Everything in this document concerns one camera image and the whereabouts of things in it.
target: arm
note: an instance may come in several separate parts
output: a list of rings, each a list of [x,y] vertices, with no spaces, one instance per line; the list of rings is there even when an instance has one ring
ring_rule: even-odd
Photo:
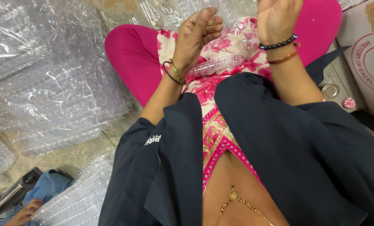
[[[197,64],[204,45],[220,37],[223,20],[214,16],[216,12],[217,9],[214,7],[205,8],[194,13],[181,24],[173,54],[174,66],[179,75],[172,66],[168,70],[170,76],[180,83],[184,82],[188,71]],[[164,116],[163,108],[175,104],[179,100],[182,88],[182,85],[165,75],[148,100],[140,117],[157,125]]]
[[[279,49],[267,50],[266,55],[268,59],[276,60],[294,51],[293,44],[289,44]],[[307,74],[298,55],[281,64],[270,64],[270,71],[275,89],[283,102],[295,106],[324,100],[324,96]]]
[[[303,0],[262,0],[258,4],[258,36],[262,44],[274,45],[291,37]],[[269,60],[285,58],[295,51],[293,44],[266,50]],[[290,105],[324,100],[307,74],[299,56],[281,64],[270,64],[275,89],[280,99]]]

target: black bangle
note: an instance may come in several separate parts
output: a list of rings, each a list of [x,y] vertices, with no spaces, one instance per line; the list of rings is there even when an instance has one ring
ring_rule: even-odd
[[[279,47],[285,46],[287,44],[290,44],[294,40],[296,40],[297,38],[298,38],[298,36],[296,34],[293,34],[288,40],[280,42],[278,44],[275,44],[275,45],[263,45],[263,44],[260,43],[260,45],[258,47],[260,49],[265,49],[265,50],[267,50],[267,49],[275,49],[275,48],[279,48]]]
[[[177,84],[179,84],[179,85],[184,85],[183,83],[178,82],[176,79],[174,79],[174,78],[169,74],[169,72],[167,72],[167,70],[166,70],[166,68],[165,68],[165,66],[164,66],[165,63],[169,63],[169,64],[171,64],[171,63],[170,63],[169,61],[165,61],[165,62],[162,64],[163,69],[164,69],[164,71],[166,72],[166,74],[169,75],[169,77],[170,77],[170,78],[171,78],[175,83],[177,83]]]

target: white printed logo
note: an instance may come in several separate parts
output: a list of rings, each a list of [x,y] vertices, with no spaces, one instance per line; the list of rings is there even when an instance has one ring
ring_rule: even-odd
[[[147,145],[147,144],[150,144],[150,143],[152,143],[152,142],[159,142],[161,136],[162,136],[162,135],[151,136],[151,137],[146,141],[146,143],[144,144],[144,146]]]

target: hand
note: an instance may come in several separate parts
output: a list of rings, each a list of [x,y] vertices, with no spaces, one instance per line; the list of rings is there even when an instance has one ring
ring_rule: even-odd
[[[263,45],[286,41],[293,34],[303,0],[259,0],[258,38]]]
[[[33,199],[14,215],[4,226],[21,226],[31,220],[32,215],[43,205],[42,200]]]
[[[191,19],[179,27],[173,63],[182,77],[197,64],[202,48],[220,37],[223,19],[215,17],[216,12],[215,7],[205,8],[191,15]]]

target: black beaded bracelet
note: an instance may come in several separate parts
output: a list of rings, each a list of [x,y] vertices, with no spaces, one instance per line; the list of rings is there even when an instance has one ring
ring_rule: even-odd
[[[282,46],[285,46],[287,44],[292,43],[297,38],[298,38],[298,36],[296,34],[293,34],[288,40],[280,42],[280,43],[275,44],[275,45],[263,45],[263,44],[260,43],[259,48],[260,49],[265,49],[265,50],[279,48],[279,47],[282,47]]]

